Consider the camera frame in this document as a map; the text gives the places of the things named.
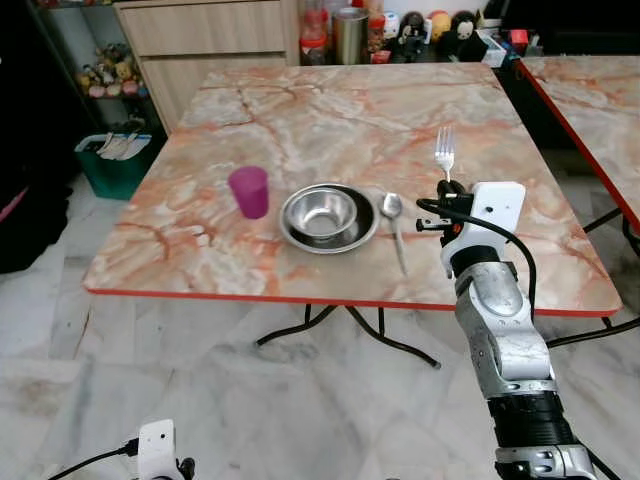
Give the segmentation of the white blue box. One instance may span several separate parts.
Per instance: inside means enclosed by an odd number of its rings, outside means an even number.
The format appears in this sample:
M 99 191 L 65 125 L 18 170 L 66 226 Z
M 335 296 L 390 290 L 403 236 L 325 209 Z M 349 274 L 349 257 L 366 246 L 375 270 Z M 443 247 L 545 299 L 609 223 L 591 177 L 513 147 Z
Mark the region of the white blue box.
M 485 45 L 483 63 L 490 68 L 502 68 L 507 63 L 508 52 L 497 29 L 480 29 L 477 37 Z

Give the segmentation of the orange marble folding table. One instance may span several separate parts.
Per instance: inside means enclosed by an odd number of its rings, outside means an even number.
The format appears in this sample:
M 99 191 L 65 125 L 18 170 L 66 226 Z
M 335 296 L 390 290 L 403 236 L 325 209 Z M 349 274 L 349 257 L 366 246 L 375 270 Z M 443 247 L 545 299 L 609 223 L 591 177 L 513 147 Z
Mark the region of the orange marble folding table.
M 84 275 L 95 294 L 444 310 L 454 307 L 438 233 L 416 232 L 417 198 L 443 178 L 436 132 L 452 125 L 452 175 L 526 187 L 517 236 L 538 265 L 541 316 L 604 317 L 622 301 L 570 202 L 492 69 L 480 63 L 259 67 L 206 78 Z M 268 172 L 268 215 L 247 219 L 228 186 Z M 279 228 L 297 189 L 339 183 L 374 204 L 404 200 L 389 227 L 348 253 L 316 255 Z
M 515 65 L 639 230 L 640 56 L 544 56 Z

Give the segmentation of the green plastic basket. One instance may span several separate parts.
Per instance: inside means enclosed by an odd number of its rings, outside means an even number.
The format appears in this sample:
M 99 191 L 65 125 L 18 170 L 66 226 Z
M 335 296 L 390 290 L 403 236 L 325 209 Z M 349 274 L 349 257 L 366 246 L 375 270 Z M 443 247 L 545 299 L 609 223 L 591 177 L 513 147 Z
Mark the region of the green plastic basket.
M 91 134 L 74 147 L 74 154 L 97 196 L 129 200 L 164 141 L 163 136 L 138 132 Z

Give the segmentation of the group of small toy figurines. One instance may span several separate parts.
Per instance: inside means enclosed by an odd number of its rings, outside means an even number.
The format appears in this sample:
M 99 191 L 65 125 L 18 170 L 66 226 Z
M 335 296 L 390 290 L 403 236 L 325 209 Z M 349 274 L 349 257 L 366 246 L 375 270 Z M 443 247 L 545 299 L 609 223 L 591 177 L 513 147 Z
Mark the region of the group of small toy figurines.
M 99 47 L 95 55 L 95 63 L 83 64 L 76 73 L 76 83 L 82 93 L 87 93 L 91 99 L 146 99 L 150 96 L 127 44 Z

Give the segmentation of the purple plastic cup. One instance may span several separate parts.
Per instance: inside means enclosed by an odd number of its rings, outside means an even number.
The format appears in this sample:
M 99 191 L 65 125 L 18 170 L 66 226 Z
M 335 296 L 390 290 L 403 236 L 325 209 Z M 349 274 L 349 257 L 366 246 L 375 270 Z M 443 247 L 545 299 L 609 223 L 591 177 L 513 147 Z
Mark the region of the purple plastic cup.
M 268 172 L 260 166 L 242 166 L 229 174 L 230 192 L 244 218 L 260 219 L 268 215 L 268 179 Z

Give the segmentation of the black haired doll figurine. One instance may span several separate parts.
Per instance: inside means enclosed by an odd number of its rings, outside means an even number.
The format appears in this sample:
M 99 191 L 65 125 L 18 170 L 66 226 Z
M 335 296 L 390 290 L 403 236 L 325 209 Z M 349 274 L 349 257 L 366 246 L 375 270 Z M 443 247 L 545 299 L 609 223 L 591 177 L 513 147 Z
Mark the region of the black haired doll figurine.
M 465 61 L 468 50 L 468 42 L 474 37 L 477 17 L 472 12 L 460 12 L 454 15 L 451 23 L 451 46 L 448 54 L 457 61 Z

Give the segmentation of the steel canister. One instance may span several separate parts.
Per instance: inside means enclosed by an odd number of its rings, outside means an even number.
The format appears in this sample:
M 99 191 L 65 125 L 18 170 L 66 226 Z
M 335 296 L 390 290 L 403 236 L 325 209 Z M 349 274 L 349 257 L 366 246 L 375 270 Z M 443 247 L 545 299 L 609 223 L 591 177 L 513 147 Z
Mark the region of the steel canister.
M 332 15 L 334 63 L 369 63 L 369 10 L 347 6 Z

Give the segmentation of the metal spoon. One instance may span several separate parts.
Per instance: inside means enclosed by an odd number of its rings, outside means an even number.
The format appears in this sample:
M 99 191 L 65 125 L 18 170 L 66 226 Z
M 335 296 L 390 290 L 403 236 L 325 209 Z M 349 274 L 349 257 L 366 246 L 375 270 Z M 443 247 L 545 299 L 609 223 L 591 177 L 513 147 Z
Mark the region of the metal spoon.
M 404 275 L 408 275 L 406 257 L 404 257 L 404 243 L 401 229 L 399 229 L 398 220 L 403 212 L 402 198 L 393 192 L 385 192 L 383 200 L 381 200 L 381 215 L 388 221 L 390 230 L 392 230 L 392 238 L 394 246 L 396 246 L 396 256 Z

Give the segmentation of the stainless steel bowl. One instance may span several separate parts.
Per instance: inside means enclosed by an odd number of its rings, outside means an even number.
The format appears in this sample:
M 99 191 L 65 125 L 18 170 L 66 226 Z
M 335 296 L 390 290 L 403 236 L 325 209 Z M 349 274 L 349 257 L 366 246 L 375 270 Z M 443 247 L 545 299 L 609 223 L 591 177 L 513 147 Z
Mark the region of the stainless steel bowl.
M 374 237 L 378 207 L 356 188 L 337 183 L 303 187 L 284 201 L 279 228 L 285 241 L 310 253 L 344 253 Z

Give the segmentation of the red lidded jar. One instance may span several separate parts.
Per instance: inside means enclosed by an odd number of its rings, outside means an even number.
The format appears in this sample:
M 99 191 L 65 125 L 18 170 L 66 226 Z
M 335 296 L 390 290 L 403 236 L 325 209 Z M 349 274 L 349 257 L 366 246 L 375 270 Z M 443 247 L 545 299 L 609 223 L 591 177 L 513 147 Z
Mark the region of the red lidded jar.
M 328 13 L 308 9 L 302 14 L 300 28 L 300 61 L 303 67 L 323 67 L 328 60 Z

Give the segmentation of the metal fork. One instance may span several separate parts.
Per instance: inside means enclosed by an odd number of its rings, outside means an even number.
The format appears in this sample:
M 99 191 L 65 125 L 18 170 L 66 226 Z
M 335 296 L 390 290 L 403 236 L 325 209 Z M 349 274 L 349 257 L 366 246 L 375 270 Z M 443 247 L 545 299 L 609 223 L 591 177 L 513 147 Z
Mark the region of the metal fork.
M 444 173 L 444 182 L 452 182 L 452 169 L 456 156 L 456 141 L 454 141 L 454 128 L 452 125 L 443 125 L 436 132 L 434 148 L 435 163 Z

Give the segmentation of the light wooden cabinet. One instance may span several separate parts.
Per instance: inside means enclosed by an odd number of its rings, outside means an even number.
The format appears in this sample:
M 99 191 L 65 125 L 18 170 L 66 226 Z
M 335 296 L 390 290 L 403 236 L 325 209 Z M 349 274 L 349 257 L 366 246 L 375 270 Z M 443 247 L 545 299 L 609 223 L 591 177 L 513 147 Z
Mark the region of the light wooden cabinet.
M 300 0 L 134 0 L 114 9 L 166 133 L 209 73 L 300 64 Z

